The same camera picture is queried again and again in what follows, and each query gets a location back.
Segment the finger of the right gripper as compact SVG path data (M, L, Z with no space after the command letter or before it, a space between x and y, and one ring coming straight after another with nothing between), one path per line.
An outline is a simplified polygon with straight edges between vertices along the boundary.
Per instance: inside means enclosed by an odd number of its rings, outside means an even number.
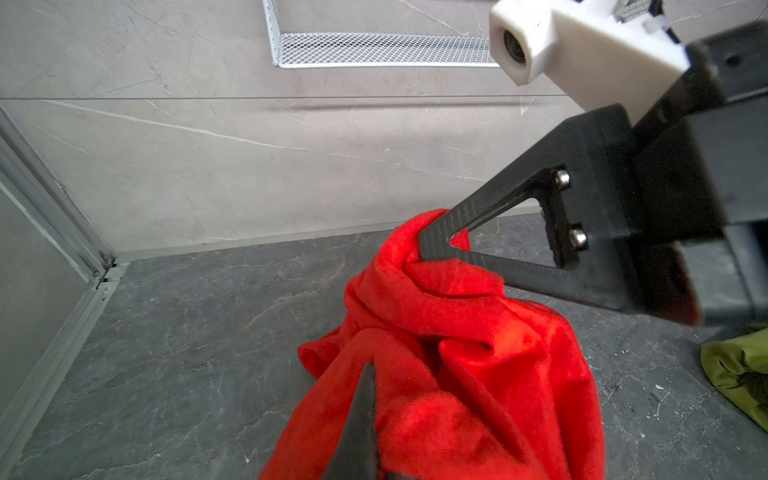
M425 261L460 260L517 290L624 313L644 300L624 109L563 121L419 234Z

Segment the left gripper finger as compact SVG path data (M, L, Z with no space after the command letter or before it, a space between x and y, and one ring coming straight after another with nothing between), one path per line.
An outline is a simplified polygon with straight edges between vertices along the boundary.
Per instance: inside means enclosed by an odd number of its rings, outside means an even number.
M380 456L376 420L376 370L364 365L336 450L322 479L378 479Z

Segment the red cloth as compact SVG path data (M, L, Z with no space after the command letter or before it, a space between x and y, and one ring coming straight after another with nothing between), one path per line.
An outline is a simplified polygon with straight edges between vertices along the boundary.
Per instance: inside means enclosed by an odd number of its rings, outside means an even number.
M506 296L502 279L421 258L398 227L347 284L343 323L298 349L315 385L262 470L318 479L342 436L363 368L375 369L378 478L601 479L597 387L568 321Z

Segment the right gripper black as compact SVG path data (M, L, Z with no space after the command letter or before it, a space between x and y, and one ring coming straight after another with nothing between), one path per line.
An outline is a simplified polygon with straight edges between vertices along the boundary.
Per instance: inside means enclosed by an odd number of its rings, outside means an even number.
M636 125L648 314L691 326L767 317L767 24L688 44L688 70Z

